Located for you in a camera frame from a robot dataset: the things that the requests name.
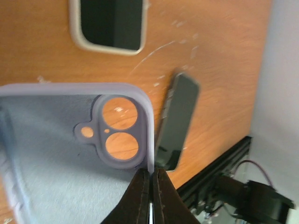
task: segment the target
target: black screen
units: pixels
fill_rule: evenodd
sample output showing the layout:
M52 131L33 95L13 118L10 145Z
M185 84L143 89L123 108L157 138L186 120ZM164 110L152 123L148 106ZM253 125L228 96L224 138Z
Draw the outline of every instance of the black screen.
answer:
M164 116L156 145L156 165L174 170L187 136L199 94L199 85L186 75L174 79L165 103Z
M138 50L142 0L81 0L81 27L91 43Z

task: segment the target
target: smartphone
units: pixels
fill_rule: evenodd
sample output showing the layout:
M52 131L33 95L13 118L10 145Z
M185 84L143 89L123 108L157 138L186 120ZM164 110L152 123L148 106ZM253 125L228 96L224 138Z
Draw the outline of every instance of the smartphone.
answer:
M199 83L185 72L175 72L161 113L155 145L155 165L175 170L184 148L199 97Z
M69 0L70 28L81 48L123 55L144 46L146 0Z

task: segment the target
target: wooden table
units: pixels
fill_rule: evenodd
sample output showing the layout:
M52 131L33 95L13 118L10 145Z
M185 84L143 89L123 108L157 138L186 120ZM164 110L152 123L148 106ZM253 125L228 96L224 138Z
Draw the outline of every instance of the wooden table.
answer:
M157 127L172 71L187 70L202 92L169 173L178 188L249 133L270 9L271 0L150 0L144 50L118 56L73 43L67 0L4 1L0 84L128 82L150 97ZM9 216L1 200L0 222Z

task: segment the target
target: silicone phone case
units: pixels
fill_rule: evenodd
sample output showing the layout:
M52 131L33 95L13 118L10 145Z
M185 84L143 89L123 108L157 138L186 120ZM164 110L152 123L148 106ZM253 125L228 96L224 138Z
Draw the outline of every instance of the silicone phone case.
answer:
M138 112L129 129L138 142L130 160L105 149L101 109L111 98L131 100ZM94 129L89 140L81 124ZM100 223L116 206L135 171L154 170L151 102L129 84L12 84L0 87L0 168L20 224Z

